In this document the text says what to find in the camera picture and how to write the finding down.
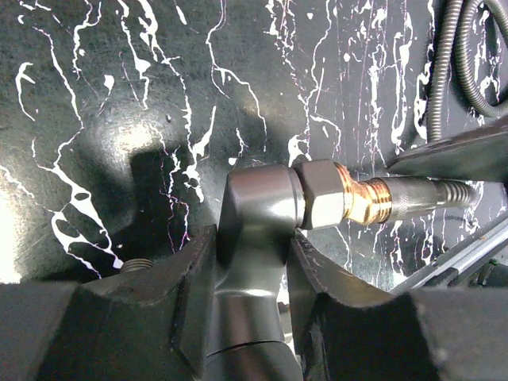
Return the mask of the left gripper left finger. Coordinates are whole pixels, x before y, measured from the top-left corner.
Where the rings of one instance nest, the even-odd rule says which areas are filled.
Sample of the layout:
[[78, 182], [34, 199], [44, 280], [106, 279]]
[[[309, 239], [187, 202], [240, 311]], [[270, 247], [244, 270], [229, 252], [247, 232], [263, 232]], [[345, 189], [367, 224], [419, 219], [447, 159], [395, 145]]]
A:
[[86, 284], [1, 287], [4, 380], [199, 380], [215, 226], [154, 266]]

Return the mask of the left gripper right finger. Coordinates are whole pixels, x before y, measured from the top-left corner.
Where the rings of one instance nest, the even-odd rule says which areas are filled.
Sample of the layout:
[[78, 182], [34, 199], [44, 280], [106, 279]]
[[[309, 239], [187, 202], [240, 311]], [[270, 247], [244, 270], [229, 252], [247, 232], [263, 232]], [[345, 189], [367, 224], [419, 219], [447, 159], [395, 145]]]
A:
[[307, 380], [504, 380], [507, 293], [423, 287], [393, 295], [304, 236], [287, 257], [294, 349]]

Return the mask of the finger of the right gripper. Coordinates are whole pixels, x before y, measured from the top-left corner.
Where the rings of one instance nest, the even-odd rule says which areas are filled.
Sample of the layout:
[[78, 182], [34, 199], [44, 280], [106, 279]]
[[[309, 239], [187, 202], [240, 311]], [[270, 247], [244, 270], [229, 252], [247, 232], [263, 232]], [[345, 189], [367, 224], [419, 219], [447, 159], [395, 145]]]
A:
[[486, 182], [507, 181], [507, 120], [409, 149], [387, 163], [397, 175]]
[[419, 287], [453, 287], [480, 269], [507, 246], [507, 216], [498, 216], [451, 247], [431, 264], [413, 273], [391, 289], [401, 294]]

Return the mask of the grey faucet valve fitting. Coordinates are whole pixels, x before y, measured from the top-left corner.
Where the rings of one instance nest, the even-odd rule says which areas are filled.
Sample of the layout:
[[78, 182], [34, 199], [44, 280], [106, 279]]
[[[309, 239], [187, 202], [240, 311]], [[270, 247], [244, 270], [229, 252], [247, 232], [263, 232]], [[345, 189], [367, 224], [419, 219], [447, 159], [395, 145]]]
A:
[[130, 372], [139, 380], [331, 380], [336, 339], [315, 314], [330, 304], [303, 270], [297, 229], [388, 219], [387, 185], [353, 181], [329, 160], [229, 174], [218, 231], [169, 261], [126, 262], [145, 308]]

